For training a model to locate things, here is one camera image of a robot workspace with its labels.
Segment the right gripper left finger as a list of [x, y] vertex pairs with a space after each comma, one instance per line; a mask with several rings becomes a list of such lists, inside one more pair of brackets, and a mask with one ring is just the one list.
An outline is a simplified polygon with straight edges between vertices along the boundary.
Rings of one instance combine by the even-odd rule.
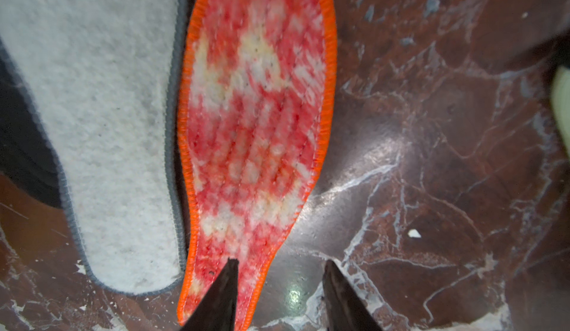
[[238, 297], [237, 259], [229, 259], [180, 331], [233, 331]]

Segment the red patterned insole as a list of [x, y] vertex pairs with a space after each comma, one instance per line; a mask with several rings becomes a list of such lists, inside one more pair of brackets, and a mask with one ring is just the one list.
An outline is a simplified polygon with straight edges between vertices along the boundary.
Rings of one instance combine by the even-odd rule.
[[336, 65], [333, 0], [196, 0], [178, 97], [191, 227], [181, 324], [230, 259], [235, 327], [251, 324], [322, 170]]

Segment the grey felt insole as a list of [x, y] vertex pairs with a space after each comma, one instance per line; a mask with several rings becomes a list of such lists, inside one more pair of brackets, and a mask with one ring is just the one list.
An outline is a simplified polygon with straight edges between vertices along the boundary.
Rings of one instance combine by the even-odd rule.
[[87, 274], [127, 295], [186, 257], [175, 111], [188, 0], [1, 0], [1, 54], [53, 152]]

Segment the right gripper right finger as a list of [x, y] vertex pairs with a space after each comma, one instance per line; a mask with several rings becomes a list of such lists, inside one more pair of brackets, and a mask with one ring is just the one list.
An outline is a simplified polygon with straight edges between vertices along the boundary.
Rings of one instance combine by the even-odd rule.
[[332, 260], [327, 260], [323, 274], [327, 329], [331, 331], [382, 331], [363, 301]]

